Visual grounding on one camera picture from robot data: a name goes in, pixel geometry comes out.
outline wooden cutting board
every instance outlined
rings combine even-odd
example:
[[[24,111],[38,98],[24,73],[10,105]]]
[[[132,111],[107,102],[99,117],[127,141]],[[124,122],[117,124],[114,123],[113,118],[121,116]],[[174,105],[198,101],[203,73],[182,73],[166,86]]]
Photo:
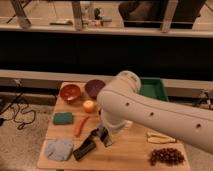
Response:
[[[72,112],[74,115],[74,122],[71,125],[53,125],[52,119],[49,122],[45,141],[43,143],[37,167],[40,169],[66,169],[66,170],[104,170],[104,171],[189,171],[190,166],[186,156],[184,146],[181,142],[171,144],[151,144],[147,143],[146,133],[149,131],[155,132],[147,127],[135,123],[129,124],[123,129],[115,139],[113,145],[105,148],[104,145],[97,138],[95,139],[97,148],[89,152],[82,160],[76,161],[74,156],[71,156],[68,161],[56,162],[49,160],[44,156],[44,149],[48,139],[69,138],[74,141],[74,149],[78,148],[83,140],[89,135],[90,131],[95,129],[100,123],[98,116],[98,108],[91,114],[86,114],[82,108],[84,100],[89,99],[84,92],[84,83],[77,84],[81,88],[82,97],[68,105],[60,96],[58,96],[54,113],[56,112]],[[83,127],[80,137],[76,138],[73,135],[76,123],[84,116],[89,115]],[[164,163],[157,162],[155,166],[149,163],[150,153],[154,149],[172,147],[182,152],[185,157],[183,164],[168,166]]]

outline cable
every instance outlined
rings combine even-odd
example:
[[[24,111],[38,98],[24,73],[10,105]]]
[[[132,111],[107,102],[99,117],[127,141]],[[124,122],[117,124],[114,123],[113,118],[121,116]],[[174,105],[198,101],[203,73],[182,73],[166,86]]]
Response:
[[[20,93],[19,95],[17,95],[17,91],[21,86],[18,85],[14,91],[15,94],[15,98],[12,100],[12,102],[4,109],[2,109],[2,111],[0,112],[0,115],[2,115],[4,112],[6,112],[11,106],[13,106],[13,104],[23,95],[23,93]]]
[[[21,101],[24,101],[24,103],[26,104],[26,106],[25,106],[24,108],[22,108],[22,109],[21,109],[21,107],[20,107],[20,105],[19,105],[19,103],[20,103]],[[14,121],[15,123],[19,123],[19,126],[17,127],[17,129],[18,129],[18,130],[21,130],[21,129],[23,129],[23,128],[25,127],[25,125],[31,124],[31,123],[33,123],[33,122],[35,121],[35,119],[36,119],[36,111],[35,111],[35,110],[28,110],[28,111],[26,111],[26,109],[29,108],[29,103],[28,103],[28,101],[27,101],[25,98],[23,98],[23,97],[19,100],[19,102],[17,103],[17,106],[18,106],[18,110],[17,110],[17,112],[14,112],[13,121]],[[19,112],[20,112],[22,115],[32,113],[32,114],[33,114],[32,120],[29,121],[29,122],[18,121],[18,120],[16,120],[16,117],[17,117],[17,115],[19,114]]]
[[[27,110],[28,108],[29,108],[29,103],[28,103],[28,101],[24,98],[24,97],[22,97],[22,95],[24,94],[23,92],[22,93],[20,93],[19,95],[17,95],[17,90],[18,90],[18,88],[20,88],[21,86],[18,84],[18,86],[16,87],[16,90],[15,90],[15,98],[12,100],[12,102],[6,107],[6,108],[4,108],[2,111],[1,111],[1,113],[0,113],[0,115],[2,115],[4,112],[6,112],[8,109],[12,109],[13,110],[13,114],[12,114],[12,117],[10,118],[10,119],[5,119],[5,118],[2,118],[4,121],[11,121],[11,120],[13,120],[15,123],[18,123],[19,125],[18,125],[18,127],[17,127],[17,129],[18,130],[22,130],[26,125],[28,125],[28,124],[31,124],[31,123],[33,123],[34,121],[35,121],[35,119],[36,119],[36,111],[35,110]],[[24,104],[26,104],[26,106],[25,107],[23,107],[23,108],[21,108],[20,107],[20,103],[21,102],[24,102]],[[18,114],[19,113],[21,113],[22,115],[25,115],[25,114],[28,114],[28,113],[32,113],[33,114],[33,117],[32,117],[32,120],[31,121],[29,121],[29,122],[26,122],[26,121],[19,121],[19,120],[17,120],[17,116],[18,116]]]
[[[205,3],[205,5],[211,12],[213,12],[213,9],[211,8],[211,6],[207,2]]]

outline green tray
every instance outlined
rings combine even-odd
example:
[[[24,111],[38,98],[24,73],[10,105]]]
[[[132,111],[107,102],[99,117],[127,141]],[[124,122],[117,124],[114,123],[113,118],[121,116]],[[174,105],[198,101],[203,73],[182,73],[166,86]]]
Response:
[[[143,77],[140,94],[158,100],[169,101],[163,82],[160,78]]]

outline brown bowl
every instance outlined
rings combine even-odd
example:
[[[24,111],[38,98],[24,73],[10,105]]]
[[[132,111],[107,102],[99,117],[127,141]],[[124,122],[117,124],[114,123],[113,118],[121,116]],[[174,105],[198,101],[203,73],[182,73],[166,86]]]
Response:
[[[60,96],[64,101],[70,104],[81,96],[81,90],[79,86],[75,84],[67,84],[60,90]]]

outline green sponge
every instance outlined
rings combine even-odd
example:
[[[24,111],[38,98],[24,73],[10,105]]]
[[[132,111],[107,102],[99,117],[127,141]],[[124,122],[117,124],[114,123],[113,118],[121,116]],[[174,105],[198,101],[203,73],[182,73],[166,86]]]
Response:
[[[73,123],[72,113],[71,112],[55,113],[53,123],[55,125],[72,124]]]

